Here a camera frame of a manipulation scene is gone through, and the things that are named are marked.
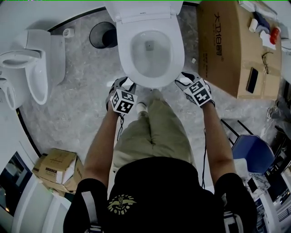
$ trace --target shoe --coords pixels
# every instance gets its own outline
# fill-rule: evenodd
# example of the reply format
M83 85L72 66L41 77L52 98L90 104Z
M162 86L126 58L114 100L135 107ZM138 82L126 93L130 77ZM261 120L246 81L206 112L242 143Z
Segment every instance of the shoe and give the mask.
M143 102L139 102L136 105L136 112L139 115L142 111L148 112L147 111L147 106Z

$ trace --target black shirt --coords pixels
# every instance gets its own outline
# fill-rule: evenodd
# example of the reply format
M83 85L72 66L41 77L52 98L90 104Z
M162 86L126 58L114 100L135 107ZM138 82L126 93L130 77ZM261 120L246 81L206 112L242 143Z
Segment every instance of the black shirt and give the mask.
M85 198L84 193L92 198ZM244 232L256 227L256 206L239 176L223 175L212 194L201 188L191 164L152 157L123 166L109 200L100 181L81 181L64 221L64 233L84 233L89 228L88 232L102 229L105 233L225 232L227 211L239 216Z

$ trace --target khaki pants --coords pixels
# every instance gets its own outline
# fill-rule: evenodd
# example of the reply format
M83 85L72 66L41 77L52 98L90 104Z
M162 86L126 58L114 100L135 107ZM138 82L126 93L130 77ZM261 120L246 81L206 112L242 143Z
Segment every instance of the khaki pants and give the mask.
M141 112L122 133L113 153L113 171L149 157L171 157L195 166L184 127L162 94L154 89L146 102L148 113Z

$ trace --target bottle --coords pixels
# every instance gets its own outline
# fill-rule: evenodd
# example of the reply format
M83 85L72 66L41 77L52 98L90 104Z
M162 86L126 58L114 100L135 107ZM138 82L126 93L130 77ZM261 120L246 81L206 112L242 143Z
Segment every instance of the bottle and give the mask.
M277 39L278 39L278 35L280 35L280 33L281 33L280 27L274 27L273 28L273 30L271 32L271 36L270 36L270 42L272 44L274 44L274 45L276 44Z

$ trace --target black trim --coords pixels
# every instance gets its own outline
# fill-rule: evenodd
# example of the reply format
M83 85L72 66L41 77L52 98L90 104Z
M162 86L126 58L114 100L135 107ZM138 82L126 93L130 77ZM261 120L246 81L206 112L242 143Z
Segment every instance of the black trim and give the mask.
M35 150L36 154L38 155L38 157L40 158L41 157L41 153L38 150L38 148L36 147L34 141L32 140L32 137L30 136L30 134L29 134L29 132L28 132L28 130L26 128L26 125L24 123L24 120L22 118L22 115L21 115L21 112L20 112L20 109L19 108L16 109L16 113L17 113L17 116L19 118L19 121L20 121L20 123L22 125L22 128L23 128L23 130L24 130L24 132L25 132L25 134L26 134L29 142L31 143L31 145L32 145L33 149Z
M103 11L103 10L106 10L106 8L103 6L103 7L100 7L100 8L97 8L97 9L94 9L94 10L90 10L88 12L85 12L85 13L82 13L80 15L76 15L75 17L73 18L70 18L60 24L58 24L57 26L54 26L53 28L49 29L48 32L52 32L53 30L59 28L59 27L62 27L63 25L67 24L67 23L70 23L76 19L79 19L81 17L84 17L84 16L87 16L87 15L90 15L90 14L93 14L93 13L96 13L96 12L99 12L99 11Z
M193 7L197 7L199 6L198 3L194 3L194 2L183 2L183 5L187 5L187 6L193 6Z

